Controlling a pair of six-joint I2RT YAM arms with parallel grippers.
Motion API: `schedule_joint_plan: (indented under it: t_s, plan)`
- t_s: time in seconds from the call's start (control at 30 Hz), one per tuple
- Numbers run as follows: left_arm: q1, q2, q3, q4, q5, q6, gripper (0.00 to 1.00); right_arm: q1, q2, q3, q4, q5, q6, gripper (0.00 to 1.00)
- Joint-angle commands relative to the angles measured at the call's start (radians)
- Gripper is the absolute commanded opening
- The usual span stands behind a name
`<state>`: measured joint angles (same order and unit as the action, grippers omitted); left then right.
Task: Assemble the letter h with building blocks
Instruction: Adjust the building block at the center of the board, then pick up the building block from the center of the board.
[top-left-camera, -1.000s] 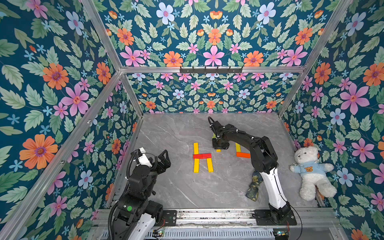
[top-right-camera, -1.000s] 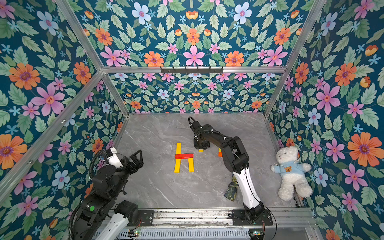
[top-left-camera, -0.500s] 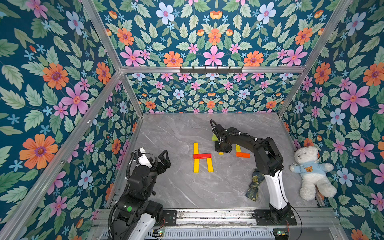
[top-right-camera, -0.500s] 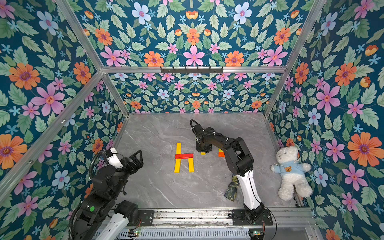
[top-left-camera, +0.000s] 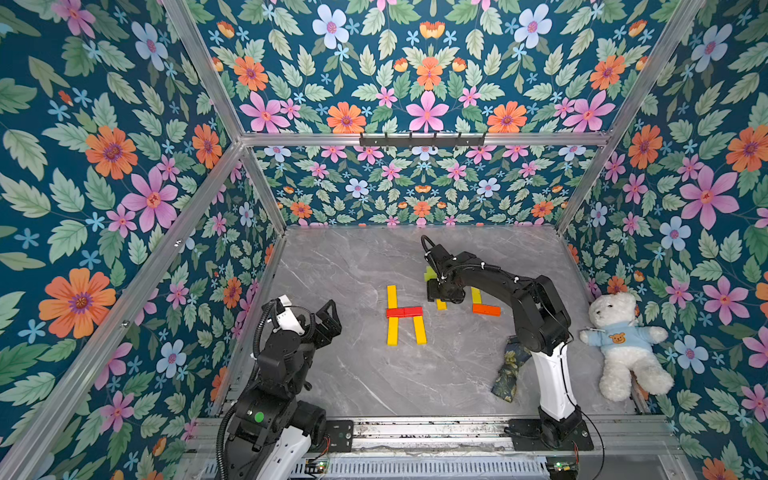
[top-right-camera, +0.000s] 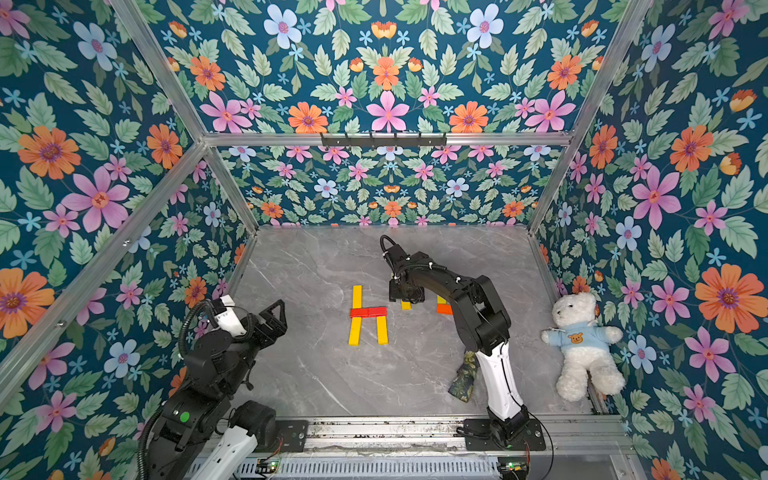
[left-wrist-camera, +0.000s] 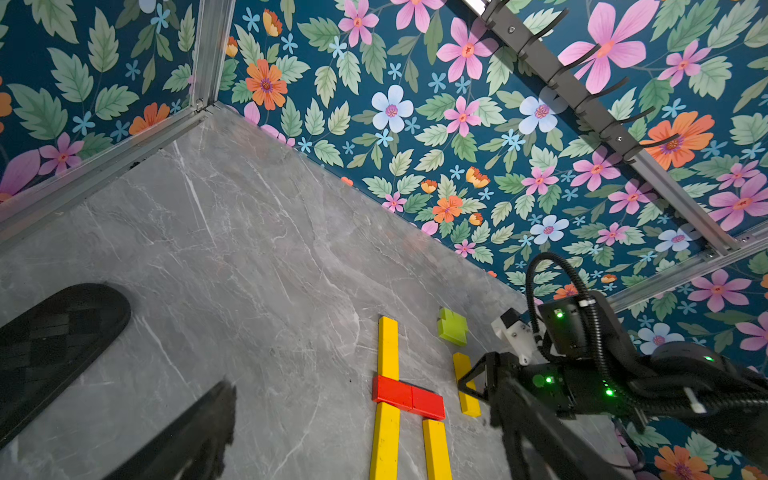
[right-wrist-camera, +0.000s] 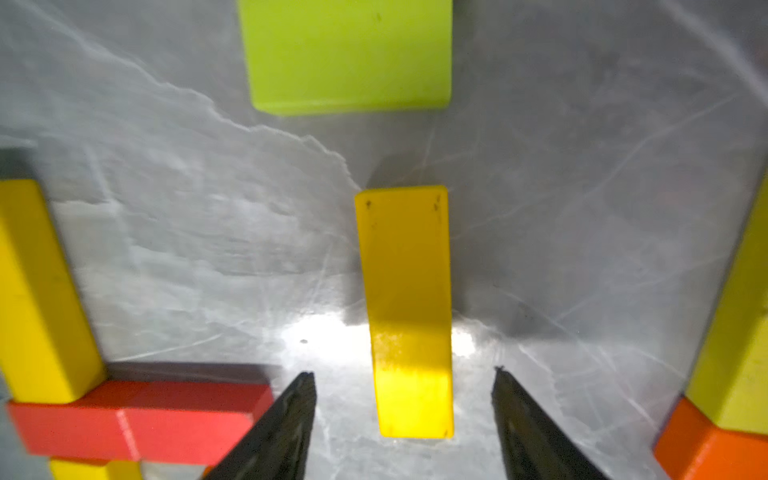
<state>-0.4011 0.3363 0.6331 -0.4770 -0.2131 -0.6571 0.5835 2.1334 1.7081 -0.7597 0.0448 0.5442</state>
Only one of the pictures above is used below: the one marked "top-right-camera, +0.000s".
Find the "small red block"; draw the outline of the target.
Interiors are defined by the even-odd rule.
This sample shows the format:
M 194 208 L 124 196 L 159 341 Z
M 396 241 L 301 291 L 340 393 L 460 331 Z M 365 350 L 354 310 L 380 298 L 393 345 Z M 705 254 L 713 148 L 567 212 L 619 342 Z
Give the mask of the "small red block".
M 370 317 L 385 317 L 387 315 L 386 307 L 371 307 L 368 309 Z

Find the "yellow block of h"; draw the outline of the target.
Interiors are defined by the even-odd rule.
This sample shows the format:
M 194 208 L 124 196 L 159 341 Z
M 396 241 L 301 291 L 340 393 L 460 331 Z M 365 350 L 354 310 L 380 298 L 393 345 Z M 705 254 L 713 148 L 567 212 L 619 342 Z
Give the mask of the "yellow block of h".
M 359 309 L 363 304 L 363 287 L 361 285 L 355 285 L 353 287 L 352 295 L 352 308 Z

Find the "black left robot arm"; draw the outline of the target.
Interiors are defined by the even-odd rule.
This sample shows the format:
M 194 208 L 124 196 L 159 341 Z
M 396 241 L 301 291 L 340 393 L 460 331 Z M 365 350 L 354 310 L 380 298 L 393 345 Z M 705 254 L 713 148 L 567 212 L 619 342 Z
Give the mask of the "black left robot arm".
M 228 297 L 204 299 L 189 309 L 178 336 L 186 376 L 147 421 L 138 440 L 140 479 L 182 479 L 213 435 L 213 452 L 197 479 L 228 479 L 253 452 L 276 457 L 286 447 L 273 408 L 255 401 L 232 405 L 241 386 L 251 388 L 257 354 L 287 331 L 285 303 L 258 314 Z

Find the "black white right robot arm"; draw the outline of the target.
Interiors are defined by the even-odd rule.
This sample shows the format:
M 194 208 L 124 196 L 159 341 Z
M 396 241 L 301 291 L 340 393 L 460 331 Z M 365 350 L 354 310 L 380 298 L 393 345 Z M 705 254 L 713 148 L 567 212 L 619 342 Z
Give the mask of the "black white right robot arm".
M 409 254 L 387 235 L 379 245 L 392 270 L 390 301 L 422 303 L 430 290 L 451 306 L 457 334 L 476 355 L 486 385 L 490 438 L 501 448 L 512 446 L 530 415 L 511 368 L 511 319 L 492 281 L 456 273 L 424 252 Z

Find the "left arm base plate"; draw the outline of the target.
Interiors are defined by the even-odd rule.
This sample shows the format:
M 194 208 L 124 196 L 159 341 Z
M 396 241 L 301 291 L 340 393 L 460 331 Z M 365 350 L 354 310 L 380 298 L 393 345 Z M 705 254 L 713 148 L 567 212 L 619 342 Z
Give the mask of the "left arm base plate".
M 308 430 L 309 422 L 307 420 L 277 420 L 274 434 L 261 448 L 261 451 L 267 453 L 301 453 L 306 445 Z

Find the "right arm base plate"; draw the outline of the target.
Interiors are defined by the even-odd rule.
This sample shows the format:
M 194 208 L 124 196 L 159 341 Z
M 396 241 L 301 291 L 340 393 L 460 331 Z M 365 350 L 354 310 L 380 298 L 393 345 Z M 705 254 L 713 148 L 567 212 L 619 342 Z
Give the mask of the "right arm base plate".
M 464 439 L 467 451 L 526 451 L 547 449 L 547 436 L 542 425 L 534 419 L 513 424 L 496 419 L 465 419 L 456 429 Z

